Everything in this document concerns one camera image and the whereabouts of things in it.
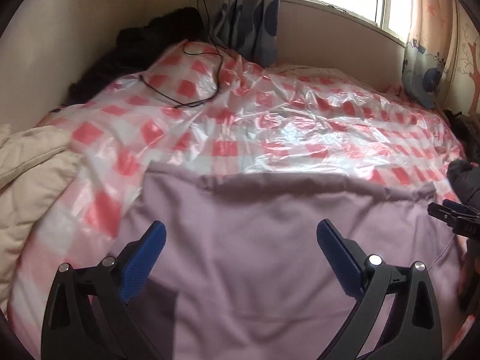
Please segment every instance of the electrical wire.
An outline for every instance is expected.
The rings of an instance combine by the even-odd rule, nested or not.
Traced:
[[[453,240],[455,239],[455,237],[456,237],[456,235],[454,235],[454,236],[452,237],[452,239],[450,240],[450,242],[448,243],[448,245],[445,247],[445,249],[443,249],[443,252],[440,253],[440,256],[438,256],[438,257],[435,259],[435,261],[431,263],[430,268],[427,269],[428,272],[430,271],[430,269],[433,268],[433,266],[435,265],[435,263],[445,254],[445,252],[448,250],[448,248],[449,248],[450,245],[452,244],[452,242],[453,242]]]
[[[198,12],[200,12],[200,7],[198,5],[198,2],[199,0],[197,0],[197,10]],[[215,93],[206,98],[206,99],[202,99],[202,100],[197,100],[197,101],[194,101],[194,102],[190,102],[190,103],[181,103],[179,102],[178,100],[170,97],[170,96],[167,96],[165,93],[162,93],[160,92],[157,88],[154,88],[152,85],[150,85],[149,83],[146,82],[145,78],[143,77],[143,74],[141,74],[139,76],[139,81],[143,84],[145,84],[148,88],[150,88],[151,90],[157,92],[159,95],[162,95],[164,97],[166,97],[167,99],[169,100],[172,100],[174,103],[176,103],[177,105],[174,106],[174,108],[195,108],[195,107],[198,107],[202,104],[205,104],[211,100],[213,100],[217,95],[218,93],[220,92],[220,69],[222,68],[222,65],[223,65],[223,55],[220,54],[220,51],[218,50],[217,48],[217,45],[215,44],[215,42],[213,41],[212,39],[212,36],[210,35],[210,14],[208,13],[208,8],[207,8],[207,4],[205,2],[205,0],[203,0],[203,5],[205,6],[205,11],[207,13],[207,33],[208,33],[208,38],[210,39],[210,41],[212,42],[213,46],[215,47],[215,50],[217,51],[216,53],[215,52],[197,52],[197,53],[191,53],[191,52],[186,52],[185,51],[185,47],[186,45],[188,44],[188,42],[185,42],[183,47],[182,47],[182,51],[184,54],[188,55],[188,56],[204,56],[204,55],[213,55],[213,56],[219,56],[220,57],[220,64],[218,65],[218,68],[217,68],[217,73],[215,74],[215,79],[216,79],[216,82],[215,82],[215,85],[217,86],[216,89],[215,89]]]

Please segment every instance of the lavender cloth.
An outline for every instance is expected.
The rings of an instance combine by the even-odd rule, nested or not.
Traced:
[[[366,254],[389,264],[420,260],[430,267],[442,255],[430,276],[445,348],[464,320],[455,295],[460,263],[451,230],[427,214],[434,197],[432,184],[403,191],[342,175],[215,178],[152,163],[112,253],[154,220],[166,225],[165,249],[133,309],[167,356],[316,359],[354,305],[316,242],[317,223],[329,218]],[[362,353],[374,348],[388,312],[382,309]],[[173,340],[171,349],[160,344],[165,340]]]

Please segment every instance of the tree wall decal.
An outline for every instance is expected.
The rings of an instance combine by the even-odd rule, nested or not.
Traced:
[[[472,115],[477,112],[480,97],[480,71],[477,65],[477,42],[480,39],[480,35],[477,36],[474,42],[471,42],[471,39],[469,40],[469,37],[467,36],[469,29],[469,25],[465,24],[463,27],[463,38],[465,41],[462,42],[462,51],[465,54],[465,57],[460,58],[457,72],[460,74],[469,75],[475,84],[475,91],[473,93],[473,99],[469,109],[469,115]]]

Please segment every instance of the pink checkered plastic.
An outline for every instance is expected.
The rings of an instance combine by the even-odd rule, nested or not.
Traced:
[[[186,49],[212,51],[203,43]],[[85,155],[85,165],[32,233],[8,309],[16,334],[38,359],[57,267],[92,266],[105,256],[150,161],[199,174],[333,172],[402,188],[432,181],[438,200],[456,199],[446,168],[462,147],[437,114],[338,71],[272,72],[229,53],[219,94],[201,107],[174,109],[133,75],[55,116],[52,124],[71,131],[71,147]],[[215,92],[219,60],[185,55],[179,44],[144,77],[181,102],[201,100]]]

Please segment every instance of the beige comforter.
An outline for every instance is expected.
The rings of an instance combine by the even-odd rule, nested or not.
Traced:
[[[0,308],[6,314],[15,267],[34,223],[75,177],[81,156],[54,126],[14,135],[0,126]]]

